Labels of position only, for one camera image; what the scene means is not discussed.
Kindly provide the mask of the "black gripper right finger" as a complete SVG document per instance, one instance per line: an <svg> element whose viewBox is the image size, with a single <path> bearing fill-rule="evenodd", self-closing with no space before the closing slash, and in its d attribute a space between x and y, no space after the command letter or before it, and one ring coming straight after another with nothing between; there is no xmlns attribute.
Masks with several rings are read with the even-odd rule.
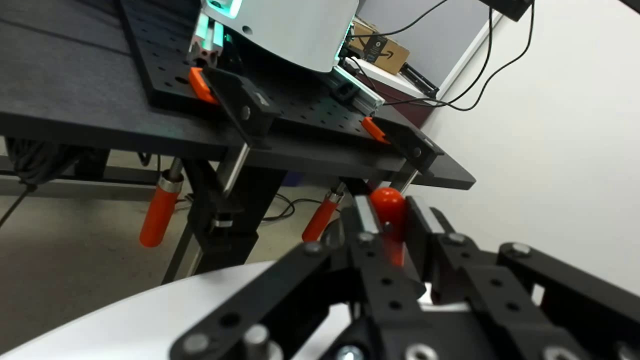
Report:
<svg viewBox="0 0 640 360"><path fill-rule="evenodd" d="M521 242L481 250L407 200L407 252L435 304L466 303L497 360L637 360L640 299Z"/></svg>

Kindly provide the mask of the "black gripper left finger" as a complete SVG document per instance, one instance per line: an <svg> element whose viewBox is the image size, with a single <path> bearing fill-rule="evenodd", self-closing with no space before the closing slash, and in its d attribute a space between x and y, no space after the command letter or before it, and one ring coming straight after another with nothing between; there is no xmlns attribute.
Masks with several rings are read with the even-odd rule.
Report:
<svg viewBox="0 0 640 360"><path fill-rule="evenodd" d="M253 327L266 327L266 339L273 335L291 357L337 303L352 325L324 358L353 351L362 360L400 360L418 339L424 284L388 260L380 220L364 196L340 212L334 231L336 242L295 247L179 335L170 360L258 360L266 351L240 351Z"/></svg>

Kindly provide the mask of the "black perforated robot base table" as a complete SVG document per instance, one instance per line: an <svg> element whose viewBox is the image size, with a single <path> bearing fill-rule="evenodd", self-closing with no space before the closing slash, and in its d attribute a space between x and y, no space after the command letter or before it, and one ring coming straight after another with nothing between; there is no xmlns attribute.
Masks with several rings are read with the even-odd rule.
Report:
<svg viewBox="0 0 640 360"><path fill-rule="evenodd" d="M246 77L276 107L263 136L250 145L227 198L218 170L243 143L221 111L188 89L185 9L171 0L0 0L0 132L21 156L66 161L106 151L176 156L196 182L190 228L205 271L240 265L256 245L258 218L287 173L343 181L391 178L404 156L353 124L355 111L324 87L327 66L293 66L261 51L276 29L284 40L336 51L353 0L250 0L258 13L232 19ZM350 123L331 130L331 121ZM473 176L440 156L418 182L467 190Z"/></svg>

